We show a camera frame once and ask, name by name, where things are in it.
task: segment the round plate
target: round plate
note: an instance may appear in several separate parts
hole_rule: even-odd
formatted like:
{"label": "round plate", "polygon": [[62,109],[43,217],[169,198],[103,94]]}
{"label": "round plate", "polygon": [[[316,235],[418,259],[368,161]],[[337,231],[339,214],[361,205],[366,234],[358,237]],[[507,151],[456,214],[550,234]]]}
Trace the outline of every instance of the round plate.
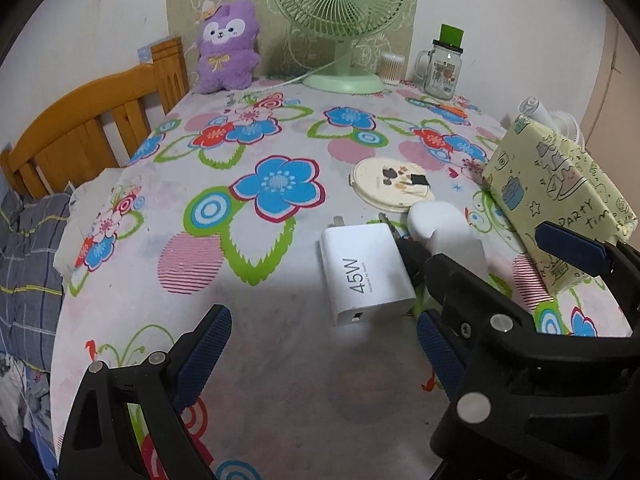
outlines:
{"label": "round plate", "polygon": [[392,158],[366,158],[351,173],[356,194],[378,209],[403,213],[416,202],[434,200],[423,168]]}

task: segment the blue gripper pad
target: blue gripper pad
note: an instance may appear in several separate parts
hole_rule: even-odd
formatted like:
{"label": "blue gripper pad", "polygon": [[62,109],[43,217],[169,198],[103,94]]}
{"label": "blue gripper pad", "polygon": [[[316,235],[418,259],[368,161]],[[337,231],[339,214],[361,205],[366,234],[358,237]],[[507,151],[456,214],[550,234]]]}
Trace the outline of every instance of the blue gripper pad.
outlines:
{"label": "blue gripper pad", "polygon": [[177,413],[182,413],[185,408],[196,403],[229,336],[231,336],[231,312],[223,306],[210,325],[205,328],[193,351],[178,371],[175,395],[172,400]]}
{"label": "blue gripper pad", "polygon": [[451,399],[462,384],[465,367],[426,312],[418,318],[418,341],[447,397]]}
{"label": "blue gripper pad", "polygon": [[546,253],[566,261],[590,276],[608,273],[604,245],[551,222],[536,227],[536,243]]}

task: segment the purple plush toy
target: purple plush toy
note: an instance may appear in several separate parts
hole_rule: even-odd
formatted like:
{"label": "purple plush toy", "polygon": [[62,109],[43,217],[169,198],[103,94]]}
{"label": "purple plush toy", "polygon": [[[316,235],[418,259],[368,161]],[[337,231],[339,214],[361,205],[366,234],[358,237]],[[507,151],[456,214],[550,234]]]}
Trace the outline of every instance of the purple plush toy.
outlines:
{"label": "purple plush toy", "polygon": [[251,72],[260,62],[254,52],[260,24],[251,0],[236,0],[218,7],[200,27],[197,45],[196,92],[209,94],[225,88],[244,90],[251,85]]}

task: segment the wooden bed frame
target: wooden bed frame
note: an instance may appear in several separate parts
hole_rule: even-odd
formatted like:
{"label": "wooden bed frame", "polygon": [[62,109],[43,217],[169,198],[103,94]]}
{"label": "wooden bed frame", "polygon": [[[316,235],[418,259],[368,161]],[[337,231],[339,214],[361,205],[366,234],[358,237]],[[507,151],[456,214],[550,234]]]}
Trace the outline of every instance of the wooden bed frame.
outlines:
{"label": "wooden bed frame", "polygon": [[12,150],[0,154],[9,184],[39,199],[49,187],[80,186],[105,168],[117,168],[98,117],[111,111],[124,147],[132,156],[151,131],[141,98],[158,92],[167,114],[189,91],[180,38],[151,47],[152,64],[87,83],[65,95],[31,123]]}

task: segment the plush toy bow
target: plush toy bow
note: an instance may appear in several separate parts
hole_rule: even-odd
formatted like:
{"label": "plush toy bow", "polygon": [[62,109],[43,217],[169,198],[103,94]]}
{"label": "plush toy bow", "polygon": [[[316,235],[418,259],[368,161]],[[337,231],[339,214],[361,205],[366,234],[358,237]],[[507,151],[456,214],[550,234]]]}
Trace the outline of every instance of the plush toy bow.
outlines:
{"label": "plush toy bow", "polygon": [[209,63],[213,65],[213,72],[222,68],[222,64],[226,63],[231,59],[229,54],[223,54],[222,56],[211,56],[209,57]]}

